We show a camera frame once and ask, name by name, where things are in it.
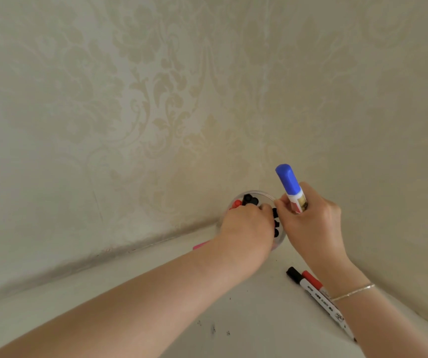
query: blue marker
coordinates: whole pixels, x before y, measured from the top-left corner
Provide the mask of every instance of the blue marker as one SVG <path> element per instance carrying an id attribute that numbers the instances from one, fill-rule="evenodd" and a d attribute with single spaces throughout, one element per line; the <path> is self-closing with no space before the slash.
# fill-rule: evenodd
<path id="1" fill-rule="evenodd" d="M 302 188 L 295 178 L 292 168 L 287 164 L 278 165 L 275 172 L 277 172 L 295 212 L 301 213 L 305 211 L 308 207 L 308 202 L 306 201 Z"/>

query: red marker cap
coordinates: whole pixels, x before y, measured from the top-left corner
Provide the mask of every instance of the red marker cap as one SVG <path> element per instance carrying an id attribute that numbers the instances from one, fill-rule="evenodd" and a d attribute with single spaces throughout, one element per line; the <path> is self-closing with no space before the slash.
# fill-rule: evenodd
<path id="1" fill-rule="evenodd" d="M 302 273 L 302 276 L 306 278 L 306 280 L 311 283 L 315 289 L 320 290 L 323 286 L 312 274 L 310 274 L 307 270 Z"/>

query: marker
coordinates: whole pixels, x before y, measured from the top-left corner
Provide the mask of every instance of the marker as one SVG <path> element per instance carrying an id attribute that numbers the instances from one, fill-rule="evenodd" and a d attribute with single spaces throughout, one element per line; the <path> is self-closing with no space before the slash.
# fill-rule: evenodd
<path id="1" fill-rule="evenodd" d="M 317 303 L 319 303 L 326 311 L 329 313 L 330 317 L 340 325 L 340 327 L 348 334 L 348 336 L 356 342 L 353 332 L 345 322 L 345 318 L 337 309 L 336 306 L 332 304 L 321 292 L 319 292 L 304 276 L 301 275 L 294 267 L 289 267 L 287 270 L 287 275 L 297 284 L 309 293 L 312 298 L 314 298 Z"/>
<path id="2" fill-rule="evenodd" d="M 295 212 L 301 213 L 305 211 L 308 207 L 308 202 L 292 168 L 287 164 L 278 165 L 275 172 L 277 172 L 285 188 L 285 192 L 287 192 L 287 196 L 292 203 L 292 207 L 295 208 Z"/>
<path id="3" fill-rule="evenodd" d="M 309 283 L 311 283 L 319 292 L 321 292 L 325 297 L 333 304 L 335 303 L 332 301 L 332 298 L 330 297 L 328 291 L 325 289 L 322 283 L 320 283 L 312 274 L 310 274 L 307 270 L 305 270 L 302 273 L 302 276 L 308 280 Z"/>

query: forearm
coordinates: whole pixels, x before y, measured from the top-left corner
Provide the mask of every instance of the forearm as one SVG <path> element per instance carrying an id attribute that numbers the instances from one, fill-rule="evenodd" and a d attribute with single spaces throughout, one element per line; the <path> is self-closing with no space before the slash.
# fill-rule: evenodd
<path id="1" fill-rule="evenodd" d="M 211 241 L 85 302 L 0 349 L 0 358 L 158 357 L 244 276 Z"/>
<path id="2" fill-rule="evenodd" d="M 318 277 L 332 297 L 370 283 L 350 261 L 319 269 Z M 367 358 L 428 358 L 428 340 L 378 289 L 361 291 L 335 304 Z"/>

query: hand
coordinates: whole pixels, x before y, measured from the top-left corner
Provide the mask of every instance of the hand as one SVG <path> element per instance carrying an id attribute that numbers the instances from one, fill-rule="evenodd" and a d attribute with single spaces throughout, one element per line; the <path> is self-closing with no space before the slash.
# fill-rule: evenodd
<path id="1" fill-rule="evenodd" d="M 269 256 L 274 243 L 274 214 L 269 204 L 253 204 L 227 211 L 221 232 L 214 238 L 235 262 L 244 278 L 252 275 Z"/>
<path id="2" fill-rule="evenodd" d="M 318 275 L 325 268 L 349 262 L 341 236 L 341 209 L 307 183 L 301 182 L 300 186 L 308 201 L 306 211 L 292 212 L 287 195 L 276 200 L 275 206 L 288 239 Z"/>

